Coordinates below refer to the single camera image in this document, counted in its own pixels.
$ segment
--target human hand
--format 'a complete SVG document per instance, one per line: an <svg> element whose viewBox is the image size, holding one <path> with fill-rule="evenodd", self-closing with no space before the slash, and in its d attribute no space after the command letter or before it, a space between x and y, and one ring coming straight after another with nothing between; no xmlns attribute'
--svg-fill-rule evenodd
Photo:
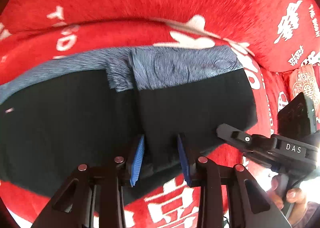
<svg viewBox="0 0 320 228"><path fill-rule="evenodd" d="M276 176L271 181L271 189L267 191L267 194L275 205L281 210L284 207L284 202L280 196L278 196L275 190L278 187L278 180ZM294 207L288 218L291 225L297 223L305 214L307 209L307 196L300 188L293 188L287 192L286 200L288 203L294 203Z"/></svg>

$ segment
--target black garment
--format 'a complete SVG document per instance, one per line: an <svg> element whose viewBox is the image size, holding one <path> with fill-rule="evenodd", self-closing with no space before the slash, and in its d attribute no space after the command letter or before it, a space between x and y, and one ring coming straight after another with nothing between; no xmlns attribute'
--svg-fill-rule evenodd
<svg viewBox="0 0 320 228"><path fill-rule="evenodd" d="M140 180L124 190L129 203L180 172L177 133L185 132L207 154L223 142L214 134L218 124L246 130L257 121L243 69L136 92L110 89L101 70L70 73L15 93L0 106L0 179L50 197L79 164L104 165L144 133Z"/></svg>

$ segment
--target red fleece blanket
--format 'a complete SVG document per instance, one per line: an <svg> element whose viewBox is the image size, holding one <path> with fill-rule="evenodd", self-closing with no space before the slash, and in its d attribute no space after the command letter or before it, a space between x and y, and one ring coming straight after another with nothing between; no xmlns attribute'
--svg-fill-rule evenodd
<svg viewBox="0 0 320 228"><path fill-rule="evenodd" d="M249 133L270 136L288 98L283 81L270 71L298 68L319 52L319 14L314 0L10 0L0 16L0 84L50 59L96 48L159 42L203 48L209 40L216 45L233 40L242 43L233 48L257 105L258 124ZM154 18L189 21L189 30L150 21ZM190 33L195 30L200 35ZM242 156L223 145L210 158L233 166ZM8 182L2 182L0 195L31 222L48 201ZM128 205L127 227L196 227L198 204L199 190L179 176Z"/></svg>

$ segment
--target blue gripper pad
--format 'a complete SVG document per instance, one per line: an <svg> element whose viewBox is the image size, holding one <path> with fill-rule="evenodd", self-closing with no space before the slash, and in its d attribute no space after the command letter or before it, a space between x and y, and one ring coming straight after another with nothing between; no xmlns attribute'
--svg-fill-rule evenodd
<svg viewBox="0 0 320 228"><path fill-rule="evenodd" d="M188 164L186 152L184 150L180 135L178 135L178 152L179 152L179 158L180 158L184 180L187 182L187 185L189 186L191 184L190 167Z"/></svg>
<svg viewBox="0 0 320 228"><path fill-rule="evenodd" d="M137 152L132 162L131 178L130 178L130 183L132 186L136 184L136 181L139 178L143 155L144 155L144 135L141 137L139 141Z"/></svg>

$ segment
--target blue-gray fur fabric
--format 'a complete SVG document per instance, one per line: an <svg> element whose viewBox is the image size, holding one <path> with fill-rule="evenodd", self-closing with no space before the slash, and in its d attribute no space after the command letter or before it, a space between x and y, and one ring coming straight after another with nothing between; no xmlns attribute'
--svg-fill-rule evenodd
<svg viewBox="0 0 320 228"><path fill-rule="evenodd" d="M68 73L106 70L109 87L117 92L173 87L242 68L226 45L207 49L171 47L106 48L50 60L0 86L0 104L15 92Z"/></svg>

